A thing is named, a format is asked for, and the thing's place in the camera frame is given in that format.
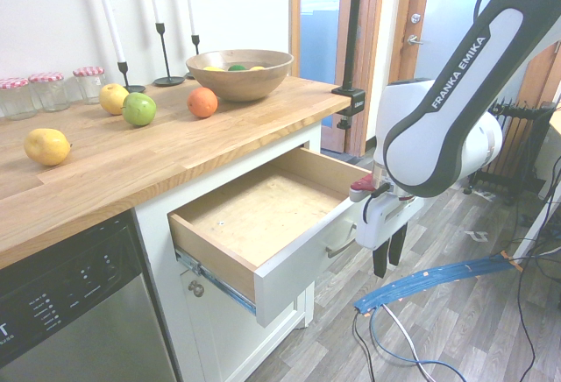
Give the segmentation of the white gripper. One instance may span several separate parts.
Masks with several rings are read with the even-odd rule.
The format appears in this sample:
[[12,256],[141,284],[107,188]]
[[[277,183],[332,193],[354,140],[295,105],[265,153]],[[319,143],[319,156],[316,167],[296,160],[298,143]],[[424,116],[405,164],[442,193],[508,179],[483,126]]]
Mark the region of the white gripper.
[[423,205],[424,199],[415,196],[401,200],[395,195],[383,194],[366,199],[359,214],[355,241],[373,250],[373,271],[377,277],[385,276],[387,257],[391,265],[399,264],[407,235],[407,222]]

